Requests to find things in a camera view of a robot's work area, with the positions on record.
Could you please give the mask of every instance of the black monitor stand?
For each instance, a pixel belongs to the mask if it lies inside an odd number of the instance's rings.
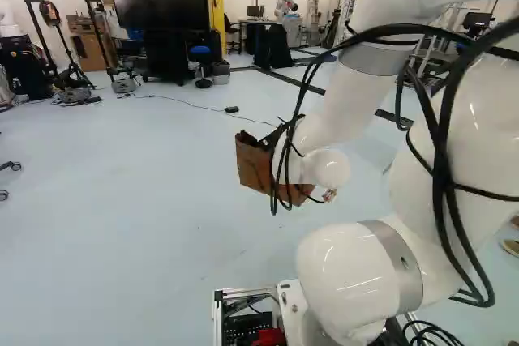
[[[186,39],[181,32],[146,30],[144,48],[148,64],[144,80],[158,77],[183,85],[190,78]]]

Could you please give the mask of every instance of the blue stool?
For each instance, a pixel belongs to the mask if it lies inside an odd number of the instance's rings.
[[[198,88],[209,88],[212,86],[212,82],[204,78],[204,67],[211,65],[212,55],[211,50],[207,46],[198,45],[193,46],[189,49],[189,58],[190,60],[196,61],[200,64],[200,71],[202,74],[202,79],[195,81],[195,85]]]

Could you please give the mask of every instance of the yellow panel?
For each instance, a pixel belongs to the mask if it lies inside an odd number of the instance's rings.
[[[218,30],[220,33],[221,56],[225,57],[227,54],[227,44],[225,42],[224,0],[208,0],[208,2],[211,28]]]

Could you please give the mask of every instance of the white robotic arm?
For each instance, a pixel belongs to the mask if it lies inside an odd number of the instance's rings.
[[[277,22],[283,23],[285,16],[291,11],[296,11],[297,9],[298,4],[294,2],[294,0],[277,0],[276,10],[274,10]]]
[[[362,32],[389,23],[427,24],[447,4],[466,1],[358,0],[350,26]],[[413,48],[362,43],[339,54],[324,104],[294,133],[293,144],[305,157],[290,154],[291,182],[328,188],[344,182],[346,158],[323,147],[352,139],[366,128]],[[490,55],[466,73],[448,138],[456,182],[499,194],[519,193],[519,113],[513,107],[519,98],[514,87],[518,76],[516,63]],[[436,113],[441,97],[433,99]],[[414,123],[410,140],[432,166],[435,149],[423,117]],[[282,144],[278,143],[275,162]],[[326,169],[331,163],[333,169]],[[328,226],[307,237],[298,250],[298,274],[308,306],[339,344],[365,344],[379,334],[386,318],[445,300],[463,285],[436,232],[431,175],[405,144],[392,165],[389,183],[393,216]],[[517,203],[459,190],[457,203],[476,250],[518,209]],[[453,226],[446,227],[454,254],[469,271]]]

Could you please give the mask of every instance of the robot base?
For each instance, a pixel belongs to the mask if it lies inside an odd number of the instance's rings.
[[[299,280],[280,282],[277,292],[280,297],[285,336],[290,346],[365,346],[368,341],[376,339],[380,329],[384,328],[384,322],[381,322],[355,329],[352,334],[362,340],[344,339],[339,344],[326,334],[315,315],[308,309]]]
[[[137,83],[133,79],[120,79],[112,83],[115,93],[128,93],[137,89]]]
[[[58,92],[58,96],[61,101],[68,105],[85,101],[91,95],[92,91],[89,87],[74,88]]]

